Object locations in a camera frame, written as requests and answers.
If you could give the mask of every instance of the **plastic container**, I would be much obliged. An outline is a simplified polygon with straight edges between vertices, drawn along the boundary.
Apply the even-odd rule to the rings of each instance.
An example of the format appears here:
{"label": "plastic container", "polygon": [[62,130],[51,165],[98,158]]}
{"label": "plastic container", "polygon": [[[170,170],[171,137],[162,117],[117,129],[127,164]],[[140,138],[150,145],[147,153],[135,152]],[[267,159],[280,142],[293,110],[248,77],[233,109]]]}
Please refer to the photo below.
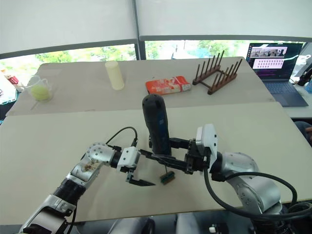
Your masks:
{"label": "plastic container", "polygon": [[310,79],[309,83],[306,85],[306,87],[304,87],[304,89],[307,90],[309,94],[312,94],[312,79]]}
{"label": "plastic container", "polygon": [[41,79],[40,76],[32,76],[25,89],[37,101],[48,101],[52,98],[52,88],[48,80]]}
{"label": "plastic container", "polygon": [[116,61],[106,62],[105,67],[107,70],[109,80],[111,81],[112,88],[115,90],[123,89],[125,84],[122,79],[122,74],[121,74],[118,62]]}

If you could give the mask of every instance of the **table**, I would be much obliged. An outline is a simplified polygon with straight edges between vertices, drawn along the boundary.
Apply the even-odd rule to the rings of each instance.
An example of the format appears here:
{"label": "table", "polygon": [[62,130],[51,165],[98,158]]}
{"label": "table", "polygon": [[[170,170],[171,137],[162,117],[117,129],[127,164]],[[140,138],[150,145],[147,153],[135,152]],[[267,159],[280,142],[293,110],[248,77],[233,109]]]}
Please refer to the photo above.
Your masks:
{"label": "table", "polygon": [[305,107],[284,107],[285,111],[291,118],[308,119],[312,118],[312,94],[309,94],[304,87],[294,86],[303,99],[308,103]]}
{"label": "table", "polygon": [[[223,58],[221,68],[225,70],[240,59],[243,61],[237,78],[213,95],[208,95],[207,88],[198,84],[191,91],[164,96],[167,107],[274,101],[243,57]],[[38,103],[24,92],[7,115],[140,109],[142,99],[148,94],[146,81],[153,77],[182,75],[192,83],[197,65],[205,60],[207,59],[119,62],[125,80],[125,88],[121,91],[112,89],[104,62],[43,64],[37,75],[48,79],[52,84],[53,99],[47,103]]]}
{"label": "table", "polygon": [[[262,172],[279,176],[311,199],[312,148],[277,102],[167,108],[171,137],[191,139],[198,126],[215,125],[221,152],[244,152]],[[138,148],[148,149],[142,110],[8,116],[0,126],[0,224],[21,224],[59,186],[93,142],[105,141],[124,126],[134,126]],[[127,147],[125,131],[112,144]],[[185,150],[173,150],[183,160]],[[220,209],[208,194],[203,176],[176,172],[163,186],[164,166],[141,157],[137,176],[156,186],[137,187],[126,174],[102,168],[78,203],[77,221]],[[213,182],[221,199],[241,206],[227,183]],[[281,201],[291,193],[280,186]]]}

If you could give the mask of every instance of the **yellow cylinder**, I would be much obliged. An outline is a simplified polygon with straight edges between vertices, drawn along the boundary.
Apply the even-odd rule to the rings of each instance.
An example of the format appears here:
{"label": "yellow cylinder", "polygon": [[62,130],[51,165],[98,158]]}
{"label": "yellow cylinder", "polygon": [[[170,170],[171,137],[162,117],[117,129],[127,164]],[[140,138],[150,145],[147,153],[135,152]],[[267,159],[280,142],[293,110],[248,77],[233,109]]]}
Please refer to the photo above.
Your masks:
{"label": "yellow cylinder", "polygon": [[125,86],[121,71],[118,65],[118,62],[116,61],[110,61],[105,63],[105,67],[107,70],[107,74],[109,77],[109,80],[111,81],[112,87],[115,90],[121,90]]}

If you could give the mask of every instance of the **laptop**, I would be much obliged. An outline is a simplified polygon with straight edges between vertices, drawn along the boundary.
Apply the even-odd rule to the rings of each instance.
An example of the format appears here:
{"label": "laptop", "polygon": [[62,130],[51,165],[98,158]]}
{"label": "laptop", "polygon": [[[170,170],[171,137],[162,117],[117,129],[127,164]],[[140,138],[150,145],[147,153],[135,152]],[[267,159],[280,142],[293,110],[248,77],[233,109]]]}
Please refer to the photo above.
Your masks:
{"label": "laptop", "polygon": [[308,106],[289,82],[301,43],[250,43],[246,61],[282,106]]}

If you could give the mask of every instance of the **window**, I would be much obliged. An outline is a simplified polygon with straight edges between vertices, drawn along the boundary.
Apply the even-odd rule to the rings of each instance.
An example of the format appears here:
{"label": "window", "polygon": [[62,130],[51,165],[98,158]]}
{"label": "window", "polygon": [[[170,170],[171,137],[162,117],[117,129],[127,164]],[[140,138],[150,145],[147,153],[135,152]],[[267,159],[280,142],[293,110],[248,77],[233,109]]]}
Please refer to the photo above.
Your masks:
{"label": "window", "polygon": [[197,59],[224,52],[224,57],[246,57],[251,42],[291,42],[263,40],[164,40],[146,41],[146,59]]}
{"label": "window", "polygon": [[108,60],[136,60],[134,44],[56,51],[5,58],[0,60],[0,70],[8,70],[11,74],[14,74],[23,85],[27,85],[31,75],[34,75],[43,63]]}

